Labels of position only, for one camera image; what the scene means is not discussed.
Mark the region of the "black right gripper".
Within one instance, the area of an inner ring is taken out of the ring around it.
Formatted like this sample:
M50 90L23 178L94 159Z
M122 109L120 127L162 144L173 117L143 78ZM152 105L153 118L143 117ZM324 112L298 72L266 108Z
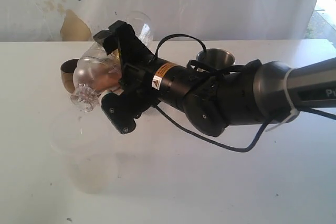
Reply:
M96 33L93 39L107 54L118 50L121 68L119 84L123 92L104 95L101 109L120 134L131 133L137 126L135 119L155 105L155 98L145 94L145 81L150 77L145 66L153 53L135 35L133 27L121 20L109 26L109 30Z

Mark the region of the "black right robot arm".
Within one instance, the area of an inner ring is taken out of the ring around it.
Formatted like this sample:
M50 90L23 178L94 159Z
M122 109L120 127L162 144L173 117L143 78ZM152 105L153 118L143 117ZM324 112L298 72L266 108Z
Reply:
M135 120L159 102L213 137L229 125L287 122L293 110L335 107L335 59L297 69L259 60L221 70L196 60L183 67L151 52L121 20L94 41L108 54L119 53L123 91L103 95L101 108L122 134L134 131Z

